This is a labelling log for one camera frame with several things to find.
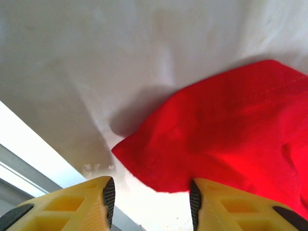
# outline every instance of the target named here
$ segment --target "red cloth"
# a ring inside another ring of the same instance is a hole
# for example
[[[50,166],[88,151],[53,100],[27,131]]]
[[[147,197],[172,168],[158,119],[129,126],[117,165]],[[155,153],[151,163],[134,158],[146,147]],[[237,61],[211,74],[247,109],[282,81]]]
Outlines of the red cloth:
[[[267,60],[175,93],[112,150],[159,192],[207,178],[308,218],[308,78]]]

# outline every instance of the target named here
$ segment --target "black rubber pad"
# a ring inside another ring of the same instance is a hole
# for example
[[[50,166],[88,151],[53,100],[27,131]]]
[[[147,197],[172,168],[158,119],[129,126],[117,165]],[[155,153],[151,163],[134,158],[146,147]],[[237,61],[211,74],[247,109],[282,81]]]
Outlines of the black rubber pad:
[[[107,207],[107,221],[109,227],[112,225],[112,217],[114,215],[114,207],[116,200],[115,182],[113,178],[110,178],[106,187],[103,190],[104,205]]]
[[[199,222],[198,212],[201,209],[202,197],[201,197],[201,192],[194,181],[191,182],[189,201],[191,204],[193,231],[197,231],[198,222]]]
[[[0,218],[0,231],[6,231],[34,207],[34,204],[13,208]]]
[[[299,231],[308,231],[308,221],[306,221],[296,212],[280,206],[274,206],[273,209]]]

